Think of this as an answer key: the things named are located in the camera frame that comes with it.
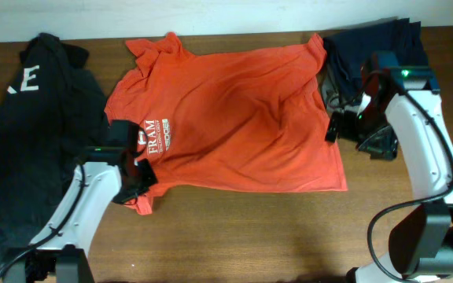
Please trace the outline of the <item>red soccer t-shirt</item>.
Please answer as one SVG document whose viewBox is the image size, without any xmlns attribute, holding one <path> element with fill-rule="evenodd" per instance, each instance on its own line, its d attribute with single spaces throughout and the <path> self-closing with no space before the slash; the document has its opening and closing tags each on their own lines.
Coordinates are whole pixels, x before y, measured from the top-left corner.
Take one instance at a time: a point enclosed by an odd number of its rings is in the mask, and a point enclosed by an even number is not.
<svg viewBox="0 0 453 283">
<path fill-rule="evenodd" d="M 347 190 L 317 75 L 323 40 L 238 53 L 196 55 L 174 33 L 126 43 L 136 66 L 105 106 L 148 134 L 138 144 L 158 183 L 127 206 L 140 215 L 180 185 L 246 193 Z"/>
</svg>

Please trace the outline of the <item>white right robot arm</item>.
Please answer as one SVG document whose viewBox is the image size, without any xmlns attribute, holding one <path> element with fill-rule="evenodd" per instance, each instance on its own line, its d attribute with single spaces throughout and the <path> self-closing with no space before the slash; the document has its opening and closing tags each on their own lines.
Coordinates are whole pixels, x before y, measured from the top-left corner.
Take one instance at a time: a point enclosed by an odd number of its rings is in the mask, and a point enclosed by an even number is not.
<svg viewBox="0 0 453 283">
<path fill-rule="evenodd" d="M 377 160 L 402 154 L 413 198 L 389 234 L 389 246 L 346 281 L 432 282 L 453 278 L 453 145 L 444 123 L 440 87 L 427 66 L 402 66 L 376 52 L 361 69 L 359 95 L 333 112 L 325 139 L 356 144 Z"/>
</svg>

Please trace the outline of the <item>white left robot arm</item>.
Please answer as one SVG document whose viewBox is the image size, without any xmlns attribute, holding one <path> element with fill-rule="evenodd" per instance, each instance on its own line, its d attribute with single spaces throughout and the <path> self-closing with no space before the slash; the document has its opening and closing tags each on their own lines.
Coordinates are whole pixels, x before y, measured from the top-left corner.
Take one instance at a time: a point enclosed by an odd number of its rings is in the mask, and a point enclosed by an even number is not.
<svg viewBox="0 0 453 283">
<path fill-rule="evenodd" d="M 88 253 L 109 204 L 126 204 L 149 191 L 157 177 L 138 150 L 146 131 L 114 120 L 104 145 L 80 156 L 67 193 L 46 225 L 25 248 L 14 248 L 0 267 L 0 282 L 92 282 Z"/>
</svg>

